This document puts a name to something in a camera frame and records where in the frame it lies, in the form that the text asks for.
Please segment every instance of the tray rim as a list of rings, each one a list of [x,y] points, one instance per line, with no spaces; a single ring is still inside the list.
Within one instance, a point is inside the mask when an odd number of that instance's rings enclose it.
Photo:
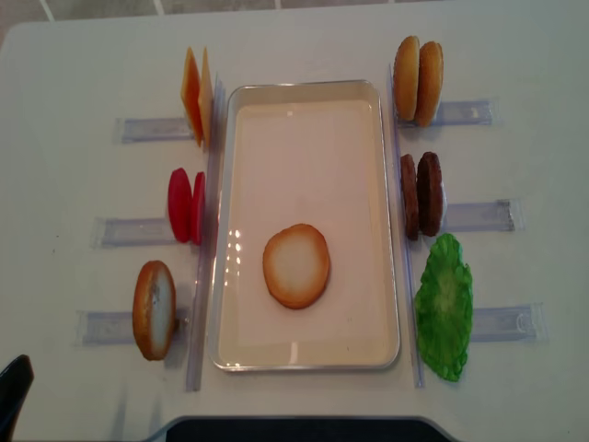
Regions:
[[[395,306],[395,320],[397,322],[397,327],[396,327],[396,337],[397,337],[397,346],[396,349],[394,349],[394,351],[391,354],[391,357],[384,363],[382,364],[376,364],[376,365],[356,365],[356,364],[340,364],[340,365],[334,365],[334,364],[330,364],[330,365],[281,365],[281,366],[255,366],[255,365],[247,365],[247,366],[242,366],[242,365],[224,365],[223,363],[221,363],[218,359],[217,359],[217,355],[218,355],[218,345],[214,345],[213,341],[210,339],[210,333],[211,332],[217,332],[218,331],[212,331],[211,328],[213,327],[213,324],[211,322],[211,313],[212,313],[212,309],[213,309],[213,305],[214,305],[214,279],[215,279],[215,274],[216,274],[216,270],[213,272],[213,274],[211,275],[212,278],[212,284],[211,284],[211,289],[209,292],[209,295],[211,297],[211,301],[209,303],[209,311],[208,311],[208,315],[207,315],[207,324],[206,324],[206,338],[207,338],[207,353],[211,359],[211,361],[213,362],[213,364],[221,369],[224,372],[227,373],[238,373],[238,372],[273,372],[273,371],[367,371],[367,370],[382,370],[385,368],[388,368],[389,366],[391,366],[395,361],[397,361],[398,359],[398,354],[400,352],[400,346],[401,346],[401,341],[400,341],[400,324],[399,324],[399,316],[398,316],[398,297],[397,297],[397,281],[396,281],[396,274],[395,274],[395,257],[394,257],[394,251],[393,251],[393,236],[392,236],[392,230],[391,230],[391,210],[390,210],[390,197],[389,197],[389,186],[388,186],[388,174],[387,174],[387,152],[386,152],[386,144],[385,144],[385,132],[384,132],[384,122],[383,122],[383,113],[382,113],[382,99],[380,97],[380,93],[378,91],[378,89],[375,87],[375,85],[365,79],[354,79],[354,80],[335,80],[335,81],[319,81],[319,82],[306,82],[306,83],[275,83],[275,84],[264,84],[264,85],[245,85],[245,86],[240,86],[237,87],[236,89],[233,90],[233,92],[231,92],[231,95],[229,96],[229,99],[227,100],[227,104],[225,107],[225,130],[224,130],[224,142],[223,142],[223,151],[224,151],[224,158],[222,161],[222,164],[220,164],[220,169],[221,169],[221,174],[223,175],[223,169],[225,168],[225,153],[226,153],[226,141],[227,141],[227,136],[226,136],[226,131],[227,131],[227,125],[228,125],[228,121],[229,121],[229,108],[231,105],[231,102],[233,99],[235,99],[236,94],[238,94],[240,91],[244,90],[244,89],[262,89],[262,88],[269,88],[269,87],[319,87],[319,86],[327,86],[327,85],[338,85],[338,84],[363,84],[366,85],[368,87],[370,87],[375,93],[376,93],[376,101],[378,103],[378,127],[379,127],[379,132],[380,132],[380,139],[379,139],[379,143],[382,146],[382,161],[383,161],[383,174],[384,174],[384,184],[385,184],[385,202],[387,205],[387,236],[388,236],[388,257],[390,259],[390,271],[391,271],[391,278],[392,278],[392,296],[393,296],[393,305]],[[221,219],[221,202],[219,204],[219,219]],[[217,239],[216,239],[216,246],[217,246],[217,250],[218,250],[218,242],[220,240],[220,237],[218,235],[217,232]]]

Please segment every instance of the tomato slice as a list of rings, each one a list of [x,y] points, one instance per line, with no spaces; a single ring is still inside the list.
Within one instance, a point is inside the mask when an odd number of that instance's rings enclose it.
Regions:
[[[204,172],[196,174],[191,210],[191,239],[197,246],[202,242],[202,217],[204,216]]]
[[[169,177],[167,212],[174,237],[179,242],[188,242],[191,238],[191,204],[191,182],[186,170],[176,169]]]

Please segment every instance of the white tray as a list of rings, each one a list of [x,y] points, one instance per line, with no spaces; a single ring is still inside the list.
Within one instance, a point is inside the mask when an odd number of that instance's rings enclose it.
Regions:
[[[297,223],[324,235],[323,296],[301,310],[268,292],[262,253]],[[242,87],[228,103],[217,262],[207,331],[229,371],[375,368],[398,353],[387,177],[365,81]]]

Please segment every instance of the white table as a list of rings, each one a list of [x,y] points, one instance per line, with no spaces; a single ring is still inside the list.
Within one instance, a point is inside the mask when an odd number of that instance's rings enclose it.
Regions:
[[[16,439],[135,440],[185,416],[322,414],[421,416],[463,440],[584,440],[587,5],[433,2],[12,30],[0,52],[0,366],[24,353],[36,373]],[[204,169],[190,142],[112,141],[116,117],[181,115],[188,45],[195,53],[208,46],[228,93],[245,84],[373,82],[390,172],[387,65],[410,34],[443,44],[444,98],[500,100],[502,125],[443,129],[403,149],[440,154],[451,202],[522,198],[526,231],[459,239],[476,307],[542,301],[548,343],[473,344],[460,383],[426,368],[426,387],[416,390],[398,278],[401,353],[382,372],[229,375],[205,359],[202,391],[186,393],[185,356],[165,366],[132,345],[72,346],[75,311],[130,310],[149,259],[167,262],[183,299],[193,294],[189,247],[89,247],[96,216],[162,216],[170,171]],[[397,225],[393,234],[400,272]]]

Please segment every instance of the round bun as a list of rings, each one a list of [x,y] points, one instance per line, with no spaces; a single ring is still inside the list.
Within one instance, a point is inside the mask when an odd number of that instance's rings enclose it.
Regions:
[[[308,224],[297,224],[268,241],[262,257],[270,294],[288,308],[305,308],[325,290],[329,277],[328,245]]]
[[[420,232],[420,216],[417,203],[415,163],[410,154],[401,157],[401,190],[405,205],[405,232],[409,239],[415,241]]]
[[[411,121],[415,115],[419,70],[420,41],[411,35],[398,47],[393,71],[395,107],[403,120]]]
[[[444,54],[442,46],[428,41],[420,49],[420,83],[417,91],[415,121],[421,127],[432,122],[440,104],[444,83]]]
[[[133,299],[133,336],[148,361],[164,359],[172,342],[176,316],[176,287],[168,267],[147,262],[139,276]]]
[[[445,201],[440,160],[434,152],[423,154],[417,167],[417,199],[420,229],[424,235],[434,237],[440,231]]]

